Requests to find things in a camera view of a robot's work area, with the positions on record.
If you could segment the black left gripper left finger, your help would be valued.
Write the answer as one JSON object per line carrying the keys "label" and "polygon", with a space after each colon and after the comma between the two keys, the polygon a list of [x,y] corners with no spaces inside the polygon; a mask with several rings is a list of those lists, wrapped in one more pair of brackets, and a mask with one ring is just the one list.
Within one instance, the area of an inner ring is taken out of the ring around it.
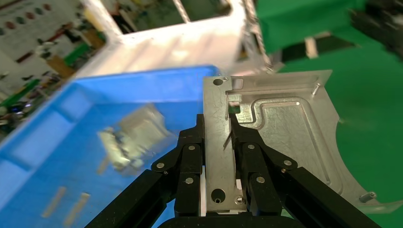
{"label": "black left gripper left finger", "polygon": [[200,176],[204,154],[204,116],[179,133],[177,145],[144,170],[87,225],[88,228],[151,228],[174,201],[174,218],[161,228],[185,227],[181,218],[200,216]]}

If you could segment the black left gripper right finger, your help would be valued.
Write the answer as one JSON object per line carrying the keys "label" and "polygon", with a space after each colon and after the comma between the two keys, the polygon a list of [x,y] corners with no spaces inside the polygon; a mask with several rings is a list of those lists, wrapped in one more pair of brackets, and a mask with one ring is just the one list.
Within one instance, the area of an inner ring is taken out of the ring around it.
{"label": "black left gripper right finger", "polygon": [[230,137],[249,212],[279,228],[375,228],[377,223],[292,158],[267,146],[256,129],[229,115]]}

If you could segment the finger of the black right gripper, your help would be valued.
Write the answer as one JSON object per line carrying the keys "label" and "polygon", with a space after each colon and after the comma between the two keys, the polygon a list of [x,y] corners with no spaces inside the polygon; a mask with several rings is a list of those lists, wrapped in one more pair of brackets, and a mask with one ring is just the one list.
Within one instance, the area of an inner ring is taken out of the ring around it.
{"label": "finger of the black right gripper", "polygon": [[376,18],[364,11],[350,11],[352,26],[369,38],[384,45],[385,49],[403,58],[403,27],[391,21]]}

